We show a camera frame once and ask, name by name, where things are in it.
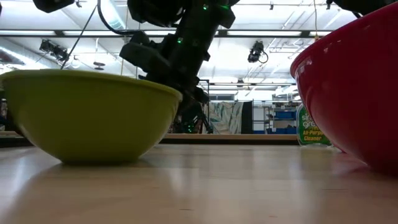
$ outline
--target green label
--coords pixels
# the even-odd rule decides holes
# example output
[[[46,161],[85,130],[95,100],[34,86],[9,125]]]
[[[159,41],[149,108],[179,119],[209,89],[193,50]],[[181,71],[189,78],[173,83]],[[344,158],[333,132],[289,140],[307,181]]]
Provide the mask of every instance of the green label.
[[[302,144],[324,144],[331,142],[313,122],[305,107],[298,111],[298,138]]]

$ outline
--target cleaner bottle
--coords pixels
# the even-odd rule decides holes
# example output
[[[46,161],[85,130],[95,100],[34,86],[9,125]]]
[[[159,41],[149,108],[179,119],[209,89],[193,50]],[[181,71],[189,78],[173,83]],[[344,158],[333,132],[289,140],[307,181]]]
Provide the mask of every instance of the cleaner bottle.
[[[331,142],[316,126],[310,114],[301,104],[297,109],[297,138],[301,146],[328,147]]]

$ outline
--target fluorescent light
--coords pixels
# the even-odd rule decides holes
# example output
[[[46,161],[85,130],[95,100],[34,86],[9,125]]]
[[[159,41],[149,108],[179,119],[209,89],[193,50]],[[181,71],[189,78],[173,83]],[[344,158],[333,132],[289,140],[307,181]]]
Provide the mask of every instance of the fluorescent light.
[[[51,30],[0,30],[0,35],[55,35]]]
[[[237,100],[210,100],[211,103],[222,103],[222,102],[230,102],[230,103],[236,103],[238,102]]]
[[[210,83],[218,86],[291,86],[291,83]]]
[[[300,36],[301,31],[228,31],[228,35]]]
[[[18,58],[19,60],[23,61],[25,63],[25,66],[22,67],[22,69],[44,69],[48,68],[47,66],[37,63],[35,60],[32,60],[31,58],[25,57],[21,54],[15,53],[11,50],[5,49],[4,47],[0,47],[1,50],[3,50],[5,53],[10,54],[14,56],[15,58]]]
[[[167,34],[175,34],[175,30],[147,30],[145,31],[147,35],[167,35]]]
[[[81,31],[63,31],[65,35],[80,35]],[[83,36],[85,35],[93,35],[93,36],[102,36],[102,35],[117,35],[112,31],[104,30],[104,31],[84,31]]]
[[[249,86],[249,85],[252,85],[252,84],[251,83],[210,83],[210,85],[221,85],[221,86],[237,86],[237,85],[241,86],[241,85],[244,85],[244,86]]]
[[[78,30],[70,30],[70,31],[63,31],[63,34],[65,35],[80,35],[81,31]],[[149,30],[145,31],[147,35],[159,35],[159,36],[165,36],[167,34],[174,34],[175,30]],[[108,30],[96,30],[96,31],[84,31],[83,36],[112,36],[112,35],[118,35],[115,34],[112,31]]]
[[[328,31],[318,31],[318,35],[319,35],[319,36],[326,36],[326,35],[328,35],[328,34],[330,34],[330,33],[331,33],[331,32],[328,32]],[[317,33],[316,33],[315,31],[310,32],[310,36],[315,37],[316,34],[317,34]]]

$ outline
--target blue bin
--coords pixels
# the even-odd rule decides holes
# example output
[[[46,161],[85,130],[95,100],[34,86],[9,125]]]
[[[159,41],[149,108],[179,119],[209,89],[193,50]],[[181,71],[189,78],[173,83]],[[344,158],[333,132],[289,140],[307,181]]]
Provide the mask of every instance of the blue bin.
[[[296,119],[296,111],[276,111],[276,119]]]
[[[277,128],[276,131],[272,131],[272,128],[267,128],[267,134],[286,134],[286,129]]]
[[[286,128],[286,134],[297,134],[297,128]]]
[[[265,134],[266,132],[264,130],[262,131],[253,131],[253,134]]]

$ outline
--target bowl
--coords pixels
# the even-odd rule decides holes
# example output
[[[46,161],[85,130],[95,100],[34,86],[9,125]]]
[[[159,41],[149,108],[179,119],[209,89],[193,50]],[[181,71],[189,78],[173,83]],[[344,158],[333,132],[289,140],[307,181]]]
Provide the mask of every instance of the bowl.
[[[322,37],[290,72],[310,116],[342,150],[398,174],[398,2]]]
[[[133,162],[166,134],[181,94],[120,75],[18,70],[0,75],[26,138],[69,164]]]

